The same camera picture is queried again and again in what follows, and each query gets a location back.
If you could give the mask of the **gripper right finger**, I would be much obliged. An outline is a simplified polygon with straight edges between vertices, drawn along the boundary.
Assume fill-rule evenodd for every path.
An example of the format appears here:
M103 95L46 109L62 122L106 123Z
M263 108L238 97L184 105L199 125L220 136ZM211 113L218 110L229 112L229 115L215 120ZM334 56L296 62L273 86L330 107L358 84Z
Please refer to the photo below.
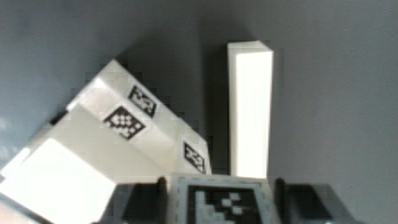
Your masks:
M327 184L273 182L273 202L282 224L355 224L355 218Z

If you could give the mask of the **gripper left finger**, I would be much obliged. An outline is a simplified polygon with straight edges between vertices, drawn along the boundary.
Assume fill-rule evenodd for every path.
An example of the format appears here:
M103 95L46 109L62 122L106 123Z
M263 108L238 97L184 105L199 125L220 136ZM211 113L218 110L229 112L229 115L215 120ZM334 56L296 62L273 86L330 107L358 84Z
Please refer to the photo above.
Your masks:
M90 224L165 224L167 180L115 187L101 218Z

